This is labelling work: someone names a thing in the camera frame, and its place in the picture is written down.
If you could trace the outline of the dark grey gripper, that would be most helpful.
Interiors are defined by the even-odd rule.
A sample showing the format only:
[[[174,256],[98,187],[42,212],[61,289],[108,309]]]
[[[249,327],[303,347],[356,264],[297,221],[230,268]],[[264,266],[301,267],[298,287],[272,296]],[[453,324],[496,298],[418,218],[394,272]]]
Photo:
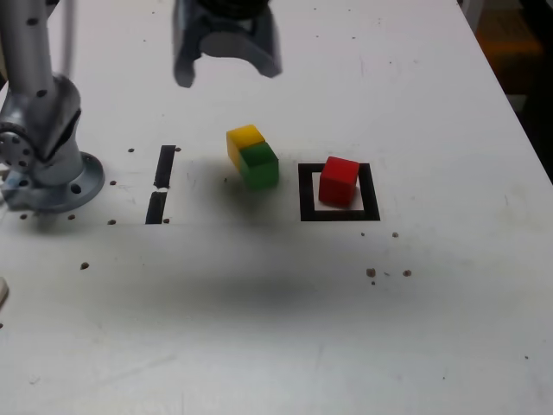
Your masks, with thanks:
[[[282,70],[279,35],[267,0],[176,1],[173,33],[173,74],[181,87],[191,87],[194,63],[201,51],[212,57],[249,62],[266,78]],[[202,39],[201,19],[209,23]]]

